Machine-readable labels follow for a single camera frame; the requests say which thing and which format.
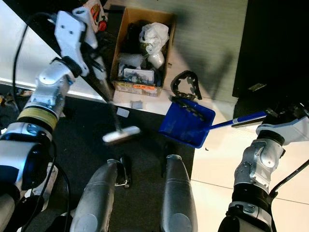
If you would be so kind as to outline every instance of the small gray object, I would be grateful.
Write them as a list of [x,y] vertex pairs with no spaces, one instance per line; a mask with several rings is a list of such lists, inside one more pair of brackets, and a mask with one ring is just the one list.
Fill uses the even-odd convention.
[[141,110],[143,108],[142,101],[130,101],[130,105],[132,109]]
[[118,107],[118,109],[117,109],[117,115],[119,115],[119,116],[128,117],[129,113],[130,113],[130,111],[125,110],[123,108]]

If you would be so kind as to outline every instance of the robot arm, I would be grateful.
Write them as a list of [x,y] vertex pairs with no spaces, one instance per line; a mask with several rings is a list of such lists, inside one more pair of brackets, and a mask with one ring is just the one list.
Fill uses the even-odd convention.
[[[89,10],[73,14],[59,11],[55,36],[62,59],[54,59],[36,78],[37,87],[18,116],[0,137],[0,232],[9,222],[15,205],[26,190],[37,187],[46,177],[52,133],[64,107],[65,96],[75,79],[87,76],[93,67],[84,61],[98,46],[90,23]],[[105,74],[102,59],[94,72]]]
[[274,196],[269,195],[268,189],[271,174],[277,169],[279,159],[285,152],[283,145],[309,140],[308,124],[308,117],[303,115],[287,122],[273,116],[266,117],[256,130],[257,139],[245,149],[235,171],[232,203],[219,232],[274,231],[271,212]]

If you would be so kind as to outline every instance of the trash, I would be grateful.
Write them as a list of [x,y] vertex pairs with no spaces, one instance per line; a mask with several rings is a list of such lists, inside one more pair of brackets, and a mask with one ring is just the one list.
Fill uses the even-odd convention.
[[125,110],[123,108],[118,107],[118,109],[117,109],[117,115],[119,115],[119,116],[128,117],[129,113],[130,113],[130,111]]
[[130,106],[132,109],[141,110],[143,108],[142,101],[130,101]]
[[119,54],[119,63],[136,67],[141,69],[141,64],[144,61],[144,57],[141,54],[129,54],[129,53],[120,53]]
[[[185,79],[187,80],[188,84],[192,86],[190,89],[191,89],[191,92],[194,94],[183,93],[178,90],[178,85],[180,84],[181,80],[185,80]],[[173,93],[176,95],[176,97],[186,98],[189,100],[194,100],[195,98],[199,100],[202,99],[201,93],[199,91],[199,86],[198,86],[198,77],[192,71],[186,70],[182,72],[181,74],[177,75],[174,78],[174,80],[172,80],[171,82],[171,88],[172,88]]]
[[156,69],[159,69],[164,64],[164,56],[160,51],[159,53],[149,55],[147,58],[148,62],[150,62]]
[[124,69],[124,79],[136,84],[152,85],[155,81],[155,72],[153,70],[138,70],[138,69]]
[[149,55],[158,54],[169,40],[169,28],[162,23],[151,23],[142,27],[140,42],[148,44],[146,51]]
[[[110,74],[116,90],[153,97],[160,95],[167,74],[175,26],[174,14],[125,9]],[[146,42],[146,37],[151,35],[152,43]],[[135,71],[125,75],[125,69]],[[154,75],[151,72],[144,74],[143,71],[154,72]]]
[[164,64],[161,49],[168,40],[169,28],[162,23],[154,22],[141,29],[140,42],[147,44],[145,50],[149,54],[148,61],[157,69]]

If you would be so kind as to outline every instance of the broom handle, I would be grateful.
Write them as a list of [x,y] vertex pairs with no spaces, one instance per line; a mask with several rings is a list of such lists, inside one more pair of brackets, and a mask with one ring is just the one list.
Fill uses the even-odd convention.
[[117,107],[114,105],[114,103],[112,101],[109,101],[108,104],[111,106],[112,116],[113,116],[113,119],[114,119],[114,124],[115,124],[116,130],[122,131],[120,120],[119,120],[119,117],[117,115]]
[[251,120],[254,120],[254,119],[265,117],[266,115],[267,114],[264,111],[260,111],[260,112],[257,112],[257,113],[251,114],[251,115],[247,115],[247,116],[243,116],[243,117],[237,117],[237,118],[234,118],[234,119],[226,121],[226,122],[222,122],[222,123],[219,123],[219,124],[216,124],[216,125],[212,125],[210,127],[205,128],[204,131],[210,131],[212,129],[219,128],[219,127],[226,127],[226,126],[238,124],[238,123],[241,123],[241,122],[251,121]]

